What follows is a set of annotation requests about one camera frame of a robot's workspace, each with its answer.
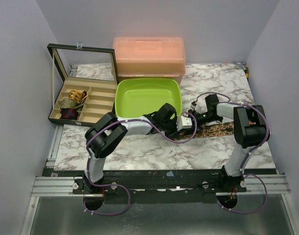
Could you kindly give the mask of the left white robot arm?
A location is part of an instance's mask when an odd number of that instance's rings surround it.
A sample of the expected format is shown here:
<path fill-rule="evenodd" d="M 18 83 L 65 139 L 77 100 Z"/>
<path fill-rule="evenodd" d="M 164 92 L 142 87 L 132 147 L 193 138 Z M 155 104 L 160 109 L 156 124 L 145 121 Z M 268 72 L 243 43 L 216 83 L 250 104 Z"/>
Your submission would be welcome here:
<path fill-rule="evenodd" d="M 171 139 L 172 135 L 184 130 L 186 124 L 191 127 L 191 120 L 177 116 L 175 108 L 169 103 L 165 103 L 158 111 L 140 117 L 123 118 L 113 113 L 105 114 L 85 133 L 89 153 L 85 189 L 90 193 L 97 193 L 101 189 L 105 159 L 125 136 L 161 133 Z"/>

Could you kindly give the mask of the floral patterned tie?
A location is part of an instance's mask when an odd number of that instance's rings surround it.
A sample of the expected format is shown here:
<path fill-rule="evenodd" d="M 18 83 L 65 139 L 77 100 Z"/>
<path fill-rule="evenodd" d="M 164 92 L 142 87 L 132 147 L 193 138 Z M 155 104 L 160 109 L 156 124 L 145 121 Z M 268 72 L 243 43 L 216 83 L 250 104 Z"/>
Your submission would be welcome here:
<path fill-rule="evenodd" d="M 189 139 L 193 132 L 194 126 L 190 129 L 183 129 L 176 137 L 175 140 L 185 140 Z M 224 122 L 214 125 L 204 125 L 202 127 L 197 128 L 196 134 L 194 138 L 210 138 L 210 137 L 222 137 L 222 136 L 230 136 L 234 134 L 234 123 Z"/>

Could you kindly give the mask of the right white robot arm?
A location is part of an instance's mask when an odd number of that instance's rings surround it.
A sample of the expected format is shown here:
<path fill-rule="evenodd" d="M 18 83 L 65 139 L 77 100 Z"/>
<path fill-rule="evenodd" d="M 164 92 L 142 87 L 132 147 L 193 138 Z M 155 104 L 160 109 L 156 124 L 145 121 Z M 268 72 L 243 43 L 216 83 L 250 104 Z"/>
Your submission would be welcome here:
<path fill-rule="evenodd" d="M 226 102 L 220 102 L 219 93 L 206 94 L 206 112 L 202 112 L 198 99 L 190 105 L 199 126 L 214 121 L 221 122 L 223 118 L 233 120 L 236 145 L 229 160 L 221 168 L 217 181 L 218 188 L 228 192 L 244 180 L 244 169 L 251 154 L 269 139 L 270 129 L 261 105 L 235 103 L 230 98 Z"/>

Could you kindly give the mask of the green plastic tray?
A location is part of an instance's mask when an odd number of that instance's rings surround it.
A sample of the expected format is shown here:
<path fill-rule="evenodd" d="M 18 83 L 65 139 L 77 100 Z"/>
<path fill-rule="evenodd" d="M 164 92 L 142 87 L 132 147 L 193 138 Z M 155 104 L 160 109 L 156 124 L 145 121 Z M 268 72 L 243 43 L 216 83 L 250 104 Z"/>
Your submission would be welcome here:
<path fill-rule="evenodd" d="M 115 93 L 115 114 L 122 118 L 138 118 L 158 111 L 165 103 L 177 115 L 182 113 L 179 84 L 169 78 L 133 78 L 121 81 Z"/>

